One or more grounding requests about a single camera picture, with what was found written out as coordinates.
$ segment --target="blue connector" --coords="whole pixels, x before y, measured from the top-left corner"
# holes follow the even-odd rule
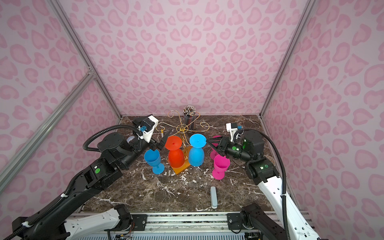
[[[140,128],[140,131],[141,131],[141,132],[144,132],[145,130],[147,130],[147,127],[146,127],[146,126],[142,126],[142,127]]]

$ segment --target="glass base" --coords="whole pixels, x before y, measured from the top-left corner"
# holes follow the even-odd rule
[[[156,167],[153,167],[152,171],[154,174],[161,174],[164,171],[164,168],[165,168],[164,164],[160,163]]]

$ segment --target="aluminum frame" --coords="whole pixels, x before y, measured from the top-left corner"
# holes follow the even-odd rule
[[[4,191],[13,178],[19,173],[23,166],[27,163],[32,154],[39,148],[45,138],[59,123],[62,117],[67,113],[68,109],[76,102],[78,97],[87,88],[89,83],[95,79],[95,74],[91,70],[80,83],[65,97],[54,112],[46,119],[41,126],[35,131],[34,135],[27,141],[24,147],[16,153],[9,161],[7,166],[0,174],[0,194]]]
[[[308,2],[306,3],[303,14],[301,15],[299,23],[298,23],[298,25],[297,25],[297,27],[296,27],[293,35],[292,35],[292,40],[290,41],[290,43],[288,45],[287,51],[285,52],[285,55],[283,57],[283,60],[281,61],[281,64],[279,66],[279,69],[277,71],[275,79],[273,80],[272,87],[269,90],[268,95],[266,97],[266,100],[264,102],[264,105],[260,111],[261,117],[264,116],[264,114],[266,113],[266,111],[268,109],[269,104],[272,101],[273,95],[276,92],[276,88],[278,87],[278,85],[279,85],[279,83],[283,77],[284,71],[287,68],[289,61],[291,60],[291,58],[294,54],[295,48],[299,44],[301,36],[303,35],[305,28],[306,28],[312,14],[314,13],[314,11],[316,9],[317,3],[318,3],[318,0],[308,0]]]
[[[144,231],[138,233],[196,233],[196,232],[221,232],[229,233],[227,214],[238,214],[237,212],[132,212],[135,214],[147,214],[147,223]],[[283,226],[275,211],[265,213],[278,225]],[[303,218],[313,227],[313,222],[308,211],[300,211]],[[68,219],[76,219],[95,215],[93,212],[82,212],[72,214]],[[258,232],[257,229],[242,230],[242,232]]]
[[[63,26],[65,32],[67,33],[68,37],[71,39],[72,43],[74,44],[74,47],[78,51],[81,59],[84,61],[85,65],[88,67],[88,69],[94,71],[96,75],[96,82],[99,85],[102,93],[104,94],[105,98],[107,99],[109,105],[112,107],[113,111],[117,115],[119,119],[122,118],[122,114],[117,107],[115,101],[113,100],[112,96],[109,94],[107,88],[105,87],[103,81],[101,80],[101,77],[93,65],[91,58],[87,54],[84,46],[81,43],[80,37],[75,32],[66,12],[63,9],[63,6],[58,0],[46,0],[49,5],[51,6],[53,12],[55,13],[56,17],[58,18],[59,22]]]
[[[265,133],[268,137],[271,137],[271,134],[269,133],[269,130],[268,130],[268,128],[266,127],[266,124],[265,124],[263,118],[259,116],[259,119],[260,119],[260,122],[261,122],[261,124],[262,124],[264,133]],[[278,159],[277,159],[276,153],[275,153],[275,151],[272,151],[273,147],[272,147],[272,145],[270,144],[270,142],[268,142],[268,145],[269,145],[269,149],[271,149],[271,153],[272,153],[272,155],[273,155],[273,158],[274,158],[275,161],[276,161],[276,168],[277,168],[277,171],[279,171],[279,173],[280,173],[280,175],[281,175],[281,167],[280,167],[280,164],[278,164],[279,161],[278,161]],[[297,206],[298,201],[297,201],[296,196],[293,194],[292,186],[291,186],[291,184],[290,184],[288,178],[286,179],[286,182],[287,182],[287,192],[289,193],[289,195],[290,195],[290,197],[292,198],[293,202],[294,202],[294,203],[296,204],[296,206]]]

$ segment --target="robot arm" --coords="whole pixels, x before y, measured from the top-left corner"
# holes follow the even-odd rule
[[[119,179],[122,176],[120,169],[128,169],[147,148],[161,150],[169,136],[169,133],[166,134],[159,143],[151,138],[153,130],[158,124],[158,120],[152,115],[137,118],[133,123],[135,126],[109,127],[89,138],[83,148],[88,151],[101,152],[101,156],[76,174],[66,191],[46,207],[30,217],[15,219],[12,222],[13,234],[6,240],[12,239],[16,235],[29,240],[75,239],[75,232],[77,232],[77,237],[82,236],[86,228],[78,227],[79,222],[73,225],[72,220],[66,221],[66,219],[86,201]],[[113,132],[104,137],[98,143],[97,148],[88,147],[98,136],[119,128],[133,130],[137,137],[127,142],[123,135]],[[92,216],[92,219],[83,220],[82,223],[98,221],[99,218],[106,219],[101,221],[102,225],[98,226],[98,230],[100,227],[123,230],[131,224],[131,217],[126,208],[118,206],[107,212],[104,216]]]
[[[246,162],[247,176],[267,197],[281,222],[284,222],[283,195],[285,195],[286,218],[292,240],[319,240],[319,235],[309,226],[289,194],[282,192],[282,178],[272,162],[264,156],[262,137],[265,135],[255,130],[244,130],[234,123],[227,123],[227,132],[230,132],[230,138],[226,136],[211,138],[207,140],[208,145],[221,156],[232,156]],[[240,133],[244,136],[242,144],[234,141],[239,139]],[[265,215],[257,204],[243,207],[241,216],[243,225],[261,230],[269,240],[286,239],[285,230]]]

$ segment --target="gold metal stand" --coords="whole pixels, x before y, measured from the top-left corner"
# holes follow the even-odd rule
[[[187,140],[187,136],[185,135],[186,132],[206,132],[206,131],[209,130],[209,127],[210,127],[210,126],[209,126],[209,124],[206,123],[206,122],[200,122],[200,126],[201,126],[201,127],[203,127],[203,128],[207,128],[207,129],[205,129],[205,130],[190,130],[190,129],[188,129],[189,126],[191,126],[192,123],[194,123],[197,119],[199,119],[199,117],[200,117],[200,113],[199,113],[199,112],[193,112],[194,114],[193,114],[192,116],[195,116],[196,114],[198,114],[198,117],[197,117],[195,120],[193,120],[193,121],[192,121],[190,124],[188,124],[188,125],[186,125],[186,124],[183,123],[183,121],[181,120],[181,116],[180,116],[179,112],[176,111],[176,110],[171,110],[171,111],[169,111],[168,114],[167,114],[168,117],[169,117],[169,118],[173,118],[173,117],[175,116],[175,113],[174,113],[174,112],[177,112],[177,115],[179,116],[179,120],[180,120],[180,124],[179,124],[179,125],[177,125],[177,126],[173,126],[173,125],[170,125],[170,124],[168,124],[168,123],[166,123],[166,122],[159,122],[158,125],[157,125],[157,127],[158,127],[158,126],[161,126],[161,124],[165,124],[165,125],[168,125],[168,126],[170,126],[170,127],[174,127],[174,128],[176,128],[176,131],[177,131],[177,132],[176,132],[175,134],[173,134],[172,136],[174,136],[174,135],[180,133],[180,137],[181,137],[181,140],[183,141],[183,145],[184,145],[184,148],[185,148],[185,149],[187,148],[187,146],[190,146],[190,144],[189,144],[189,142],[188,142],[188,140]],[[162,128],[161,130],[157,129],[157,127],[156,127],[156,130],[159,131],[159,132],[165,130],[165,127],[164,127],[164,126],[161,126],[161,128]]]

